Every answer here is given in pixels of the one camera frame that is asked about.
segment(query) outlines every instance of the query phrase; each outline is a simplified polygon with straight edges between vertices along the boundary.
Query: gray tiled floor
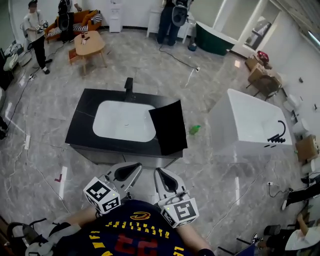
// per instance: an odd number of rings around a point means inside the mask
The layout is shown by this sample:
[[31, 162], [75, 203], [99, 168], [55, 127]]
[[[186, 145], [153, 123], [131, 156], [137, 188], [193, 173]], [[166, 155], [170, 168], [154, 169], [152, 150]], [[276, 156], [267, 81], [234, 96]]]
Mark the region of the gray tiled floor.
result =
[[[275, 156], [233, 158], [214, 156], [210, 147], [207, 115], [221, 95], [228, 88], [255, 93], [254, 88], [245, 89], [249, 72], [241, 58], [231, 53], [222, 57], [201, 49], [191, 52], [181, 43], [173, 48], [163, 47], [184, 62], [199, 66], [200, 71], [196, 72], [159, 52], [159, 46], [154, 39], [146, 38], [145, 31], [100, 32], [106, 41], [107, 68], [99, 56], [92, 57], [87, 64], [87, 75], [83, 76], [81, 63], [69, 65], [68, 50], [72, 45], [67, 44], [54, 55], [51, 73], [44, 75], [39, 71], [25, 89], [8, 138], [0, 142], [0, 214], [8, 222], [30, 223], [43, 217], [53, 220], [67, 214], [61, 200], [37, 170], [58, 191], [54, 180], [66, 166], [66, 207], [74, 213], [88, 205], [82, 189], [93, 176], [100, 176], [109, 167], [89, 162], [64, 143], [65, 137], [84, 88], [124, 90], [127, 77], [134, 78], [134, 92], [181, 99], [187, 130], [193, 125], [202, 126], [195, 136], [188, 135], [184, 157], [169, 169], [184, 179], [196, 198], [200, 217], [194, 226], [214, 248], [220, 245], [235, 251], [240, 246], [235, 242], [236, 237], [249, 240], [253, 232], [261, 234], [266, 225], [294, 222], [303, 205], [291, 205], [281, 212], [283, 196], [270, 198], [266, 185], [269, 181], [279, 185], [272, 187], [273, 194], [279, 189], [303, 187], [293, 149]], [[47, 53], [53, 53], [61, 45], [51, 42], [46, 46]], [[7, 120], [34, 70], [32, 65], [36, 65], [35, 58], [27, 65], [24, 76], [22, 70], [7, 90], [1, 112]], [[278, 94], [269, 101], [280, 106], [282, 100], [283, 96]], [[27, 154], [22, 151], [25, 135], [31, 135]], [[145, 172], [132, 192], [137, 199], [154, 201], [156, 193], [150, 185], [152, 170]], [[10, 177], [12, 187], [7, 192]]]

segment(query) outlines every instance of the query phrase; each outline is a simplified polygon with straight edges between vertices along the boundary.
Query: orange sofa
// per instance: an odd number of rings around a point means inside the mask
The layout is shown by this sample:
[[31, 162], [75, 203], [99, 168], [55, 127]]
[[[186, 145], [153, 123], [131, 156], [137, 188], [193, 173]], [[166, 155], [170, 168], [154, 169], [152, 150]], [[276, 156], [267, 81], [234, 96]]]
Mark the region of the orange sofa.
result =
[[[47, 42], [61, 36], [61, 29], [58, 27], [59, 17], [44, 31]], [[82, 32], [95, 31], [102, 25], [102, 15], [99, 10], [84, 10], [74, 14], [73, 33], [79, 35]]]

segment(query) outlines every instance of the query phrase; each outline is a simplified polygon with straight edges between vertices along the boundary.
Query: white sink basin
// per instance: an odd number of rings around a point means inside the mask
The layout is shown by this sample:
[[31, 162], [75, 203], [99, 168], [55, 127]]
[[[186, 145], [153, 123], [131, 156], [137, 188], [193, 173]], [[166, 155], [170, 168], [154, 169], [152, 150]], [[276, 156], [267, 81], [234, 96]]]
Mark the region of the white sink basin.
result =
[[103, 138], [149, 142], [156, 136], [149, 110], [151, 105], [104, 101], [96, 112], [93, 132]]
[[[209, 122], [216, 155], [272, 154], [292, 147], [282, 110], [240, 91], [228, 89], [210, 111]], [[272, 142], [270, 138], [276, 135], [285, 141]]]

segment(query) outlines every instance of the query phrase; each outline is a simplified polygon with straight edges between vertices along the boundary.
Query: green object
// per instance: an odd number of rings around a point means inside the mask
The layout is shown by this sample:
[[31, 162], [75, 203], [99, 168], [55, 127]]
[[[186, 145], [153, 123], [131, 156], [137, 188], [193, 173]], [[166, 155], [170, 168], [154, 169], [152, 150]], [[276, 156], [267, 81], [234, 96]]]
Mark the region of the green object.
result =
[[195, 125], [190, 129], [189, 134], [195, 135], [197, 132], [199, 132], [200, 128], [201, 128], [201, 125]]
[[217, 37], [203, 27], [201, 27], [198, 23], [196, 24], [196, 44], [206, 52], [212, 54], [218, 54], [221, 56], [225, 56], [228, 51], [231, 50], [235, 45], [233, 43], [227, 42], [226, 40]]

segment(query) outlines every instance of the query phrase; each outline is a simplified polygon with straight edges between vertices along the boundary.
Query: person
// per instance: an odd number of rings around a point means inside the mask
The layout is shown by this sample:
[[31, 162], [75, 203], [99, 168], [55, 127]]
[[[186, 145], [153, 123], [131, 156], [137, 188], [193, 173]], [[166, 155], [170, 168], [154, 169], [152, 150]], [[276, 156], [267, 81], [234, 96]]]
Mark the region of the person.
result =
[[73, 12], [73, 4], [78, 12], [82, 11], [82, 8], [77, 3], [77, 0], [67, 0], [66, 2], [67, 2], [67, 15], [69, 17], [69, 25], [68, 25], [68, 29], [65, 31], [62, 31], [61, 33], [61, 40], [64, 43], [68, 40], [69, 42], [72, 42], [75, 39], [75, 35], [74, 35], [75, 13]]
[[176, 40], [179, 33], [179, 26], [174, 25], [172, 21], [172, 13], [174, 10], [175, 4], [172, 0], [166, 0], [166, 5], [161, 13], [159, 31], [156, 38], [158, 44], [162, 45], [164, 43], [165, 37], [168, 33], [169, 27], [169, 46], [174, 46], [176, 44]]
[[1, 141], [7, 137], [7, 131], [8, 131], [8, 125], [2, 119], [1, 116], [0, 116], [0, 128], [2, 129], [0, 130], [0, 141]]
[[267, 241], [260, 240], [255, 243], [256, 247], [273, 248], [278, 253], [284, 251], [297, 251], [314, 246], [320, 242], [320, 221], [318, 220], [316, 227], [310, 227], [304, 222], [301, 213], [298, 214], [296, 220], [300, 225], [300, 229], [281, 229], [277, 235], [270, 236]]
[[[148, 202], [128, 200], [110, 213], [98, 216], [91, 206], [48, 232], [49, 240], [53, 235], [57, 239], [60, 233], [68, 234], [58, 241], [53, 256], [214, 256], [208, 243], [190, 224], [172, 228], [160, 209]], [[70, 229], [76, 226], [81, 229], [70, 235]], [[26, 255], [36, 253], [34, 245], [37, 243], [29, 246]]]
[[40, 10], [37, 9], [38, 0], [32, 0], [28, 4], [29, 13], [24, 17], [23, 26], [27, 31], [28, 40], [32, 42], [32, 46], [35, 52], [36, 60], [43, 70], [48, 75], [50, 73], [46, 64], [52, 62], [52, 59], [46, 61], [45, 52], [45, 32], [37, 33], [36, 27], [44, 24], [44, 19]]
[[315, 182], [315, 184], [307, 187], [306, 189], [289, 192], [287, 199], [284, 200], [282, 204], [283, 211], [291, 204], [306, 201], [320, 194], [320, 175], [316, 178], [302, 178], [301, 180], [303, 183], [312, 184]]

